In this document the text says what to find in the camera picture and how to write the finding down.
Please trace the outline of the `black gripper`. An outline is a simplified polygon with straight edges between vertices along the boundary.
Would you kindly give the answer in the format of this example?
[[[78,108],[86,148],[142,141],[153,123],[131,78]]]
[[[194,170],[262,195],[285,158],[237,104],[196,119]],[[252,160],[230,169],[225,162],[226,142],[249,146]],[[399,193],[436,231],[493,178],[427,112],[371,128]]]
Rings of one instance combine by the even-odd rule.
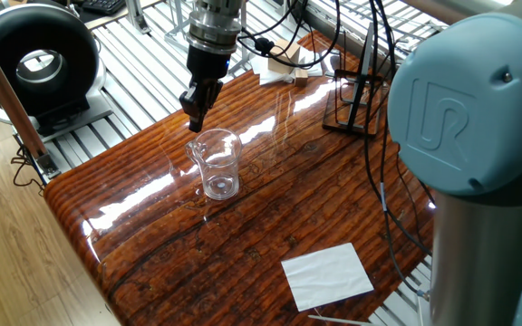
[[[202,131],[207,111],[214,106],[223,87],[219,79],[227,75],[229,63],[229,54],[210,53],[192,45],[188,47],[187,68],[191,79],[188,90],[180,94],[179,102],[188,115],[189,130]],[[204,80],[214,81],[207,87],[202,83]]]

